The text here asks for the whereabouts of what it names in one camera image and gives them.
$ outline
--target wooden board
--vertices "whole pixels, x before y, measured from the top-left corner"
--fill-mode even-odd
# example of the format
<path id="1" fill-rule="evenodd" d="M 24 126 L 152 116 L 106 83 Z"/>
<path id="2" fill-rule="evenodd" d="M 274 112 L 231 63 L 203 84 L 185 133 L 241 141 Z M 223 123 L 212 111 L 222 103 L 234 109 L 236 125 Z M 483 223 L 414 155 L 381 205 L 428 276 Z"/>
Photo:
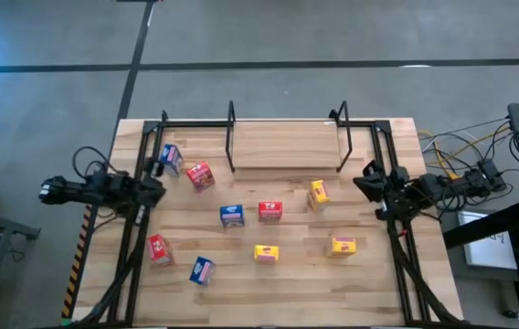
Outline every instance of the wooden board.
<path id="1" fill-rule="evenodd" d="M 235 122 L 236 168 L 335 168 L 341 163 L 333 121 Z"/>
<path id="2" fill-rule="evenodd" d="M 413 121 L 391 122 L 399 163 L 412 176 L 423 174 Z M 133 171 L 142 123 L 120 122 L 111 157 L 118 169 Z M 346 152 L 346 134 L 339 130 L 338 137 L 340 152 Z M 314 168 L 239 169 L 231 174 L 225 156 L 225 129 L 164 130 L 164 143 L 180 147 L 185 167 L 205 160 L 217 183 L 198 194 L 185 175 L 162 178 L 167 193 L 153 212 L 149 234 L 161 233 L 169 239 L 176 264 L 152 264 L 146 251 L 134 325 L 403 324 L 386 223 L 375 218 L 378 205 L 367 202 L 351 181 L 374 157 L 371 136 L 367 129 L 352 128 L 352 139 L 354 151 L 340 174 Z M 322 214 L 313 214 L 306 205 L 307 188 L 314 179 L 323 179 L 332 195 Z M 283 202 L 279 225 L 258 222 L 256 212 L 262 200 Z M 246 227 L 222 228 L 219 207 L 232 204 L 244 206 Z M 87 314 L 111 283 L 122 226 L 121 221 L 113 221 L 95 232 L 74 318 Z M 425 280 L 445 306 L 462 318 L 440 225 L 420 217 L 413 229 Z M 357 253 L 347 259 L 325 258 L 324 243 L 332 235 L 355 237 Z M 280 261 L 273 266 L 254 263 L 257 243 L 280 246 Z M 217 264 L 206 288 L 188 280 L 197 256 Z M 408 284 L 417 313 L 413 285 Z M 121 316 L 126 290 L 127 285 L 122 292 Z"/>

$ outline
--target snack box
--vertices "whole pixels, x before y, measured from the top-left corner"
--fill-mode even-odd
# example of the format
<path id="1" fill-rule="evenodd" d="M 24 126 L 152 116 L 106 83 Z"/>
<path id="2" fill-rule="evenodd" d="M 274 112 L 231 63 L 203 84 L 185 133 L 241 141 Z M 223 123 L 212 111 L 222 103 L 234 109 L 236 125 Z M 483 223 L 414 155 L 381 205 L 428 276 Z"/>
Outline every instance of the snack box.
<path id="1" fill-rule="evenodd" d="M 256 245 L 253 251 L 253 259 L 260 263 L 275 263 L 279 255 L 280 249 L 277 246 Z"/>
<path id="2" fill-rule="evenodd" d="M 312 211 L 323 211 L 330 200 L 331 198 L 329 197 L 323 180 L 317 180 L 311 183 L 311 189 L 308 191 L 308 204 L 311 206 Z"/>
<path id="3" fill-rule="evenodd" d="M 215 184 L 215 178 L 211 173 L 211 168 L 205 161 L 196 164 L 194 167 L 186 171 L 188 178 L 193 182 L 196 192 L 200 192 L 205 188 Z"/>
<path id="4" fill-rule="evenodd" d="M 176 145 L 166 144 L 160 155 L 160 161 L 164 164 L 166 173 L 175 177 L 180 176 L 180 169 L 183 168 L 183 156 Z"/>
<path id="5" fill-rule="evenodd" d="M 172 249 L 170 244 L 160 234 L 152 235 L 147 242 L 150 250 L 150 259 L 153 262 L 161 265 L 172 264 Z"/>
<path id="6" fill-rule="evenodd" d="M 197 257 L 193 272 L 190 273 L 190 281 L 200 285 L 208 285 L 211 282 L 214 271 L 214 262 L 206 258 Z"/>
<path id="7" fill-rule="evenodd" d="M 347 257 L 357 252 L 357 242 L 354 238 L 333 237 L 326 247 L 328 257 Z"/>
<path id="8" fill-rule="evenodd" d="M 279 221 L 281 212 L 281 202 L 259 202 L 258 214 L 260 222 Z"/>
<path id="9" fill-rule="evenodd" d="M 220 208 L 219 212 L 221 214 L 221 223 L 224 228 L 245 226 L 242 205 L 224 206 Z"/>

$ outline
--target yellow box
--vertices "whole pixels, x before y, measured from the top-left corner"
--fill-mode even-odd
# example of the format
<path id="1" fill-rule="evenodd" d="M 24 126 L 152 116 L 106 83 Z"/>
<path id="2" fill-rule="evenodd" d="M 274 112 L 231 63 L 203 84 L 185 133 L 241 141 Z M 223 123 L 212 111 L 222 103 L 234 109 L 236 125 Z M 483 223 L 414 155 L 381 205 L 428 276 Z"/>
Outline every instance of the yellow box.
<path id="1" fill-rule="evenodd" d="M 329 202 L 331 200 L 322 179 L 311 183 L 311 192 L 314 195 L 314 201 L 317 203 Z"/>
<path id="2" fill-rule="evenodd" d="M 308 191 L 308 204 L 312 211 L 323 211 L 326 203 L 329 202 L 328 191 L 323 180 L 317 180 L 311 183 L 311 189 Z"/>
<path id="3" fill-rule="evenodd" d="M 257 262 L 276 262 L 280 254 L 277 246 L 256 245 L 253 251 L 253 259 Z"/>
<path id="4" fill-rule="evenodd" d="M 357 252 L 355 238 L 333 237 L 326 248 L 328 257 L 347 257 Z"/>

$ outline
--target concrete floor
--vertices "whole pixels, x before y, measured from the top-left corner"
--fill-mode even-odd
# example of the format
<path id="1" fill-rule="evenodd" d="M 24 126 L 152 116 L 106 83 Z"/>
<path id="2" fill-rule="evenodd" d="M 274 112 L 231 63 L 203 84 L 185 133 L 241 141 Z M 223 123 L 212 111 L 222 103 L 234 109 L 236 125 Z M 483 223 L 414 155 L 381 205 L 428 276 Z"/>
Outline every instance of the concrete floor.
<path id="1" fill-rule="evenodd" d="M 0 0 L 0 66 L 128 64 L 143 9 Z M 519 58 L 519 0 L 166 0 L 154 7 L 142 63 L 473 58 Z M 109 150 L 126 78 L 0 73 L 0 215 L 42 227 L 33 245 L 15 241 L 25 261 L 6 259 L 0 328 L 58 323 L 82 206 L 44 206 L 38 187 L 72 178 L 70 157 L 82 145 Z M 353 117 L 414 117 L 419 129 L 441 132 L 505 116 L 519 101 L 519 66 L 141 72 L 128 117 L 164 109 L 223 118 L 229 100 L 238 117 L 323 117 L 347 100 Z M 519 167 L 504 145 L 495 163 Z M 519 200 L 519 175 L 506 179 L 516 190 L 489 208 Z M 457 287 L 467 320 L 519 326 L 499 315 L 515 303 L 509 284 L 457 278 Z"/>

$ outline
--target red box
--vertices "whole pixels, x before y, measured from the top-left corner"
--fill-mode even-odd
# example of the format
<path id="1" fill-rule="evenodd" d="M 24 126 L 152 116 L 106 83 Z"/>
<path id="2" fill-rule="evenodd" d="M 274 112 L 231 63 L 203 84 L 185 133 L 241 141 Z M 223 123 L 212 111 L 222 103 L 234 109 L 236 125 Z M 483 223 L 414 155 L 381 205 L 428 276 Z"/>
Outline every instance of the red box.
<path id="1" fill-rule="evenodd" d="M 150 249 L 150 258 L 153 262 L 161 265 L 172 264 L 172 249 L 160 234 L 148 238 L 148 249 Z"/>
<path id="2" fill-rule="evenodd" d="M 260 222 L 279 221 L 281 218 L 281 202 L 259 202 Z"/>
<path id="3" fill-rule="evenodd" d="M 188 175 L 190 181 L 193 182 L 196 192 L 200 192 L 205 188 L 215 184 L 215 178 L 213 178 L 211 168 L 209 168 L 205 161 L 200 162 L 194 167 L 188 169 L 186 171 L 186 175 Z"/>

